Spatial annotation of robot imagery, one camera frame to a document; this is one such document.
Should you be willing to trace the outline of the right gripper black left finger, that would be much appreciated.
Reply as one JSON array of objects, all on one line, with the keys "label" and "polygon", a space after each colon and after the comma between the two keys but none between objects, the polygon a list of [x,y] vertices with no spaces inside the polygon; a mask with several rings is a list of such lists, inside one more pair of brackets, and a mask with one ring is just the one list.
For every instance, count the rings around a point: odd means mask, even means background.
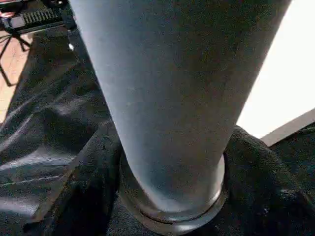
[{"label": "right gripper black left finger", "polygon": [[104,236],[119,185],[122,146],[114,127],[100,127],[80,151],[70,175],[41,218],[23,227],[25,236]]}]

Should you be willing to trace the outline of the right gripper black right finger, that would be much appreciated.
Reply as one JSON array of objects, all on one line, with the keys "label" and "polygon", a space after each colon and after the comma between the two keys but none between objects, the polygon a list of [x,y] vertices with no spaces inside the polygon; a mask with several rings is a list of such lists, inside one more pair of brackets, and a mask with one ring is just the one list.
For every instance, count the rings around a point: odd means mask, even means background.
[{"label": "right gripper black right finger", "polygon": [[274,151],[236,126],[224,153],[233,212],[245,236],[315,234],[315,204]]}]

